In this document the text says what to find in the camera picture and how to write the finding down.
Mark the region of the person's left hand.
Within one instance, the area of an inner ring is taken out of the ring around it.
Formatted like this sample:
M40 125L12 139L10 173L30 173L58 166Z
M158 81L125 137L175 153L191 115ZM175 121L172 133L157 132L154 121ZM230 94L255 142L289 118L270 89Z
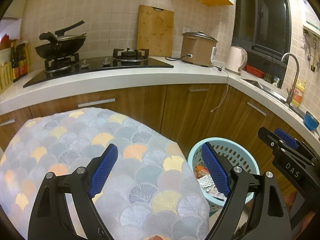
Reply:
M150 239L148 240L163 240L162 237L158 236L158 235L155 235L155 236L152 236Z

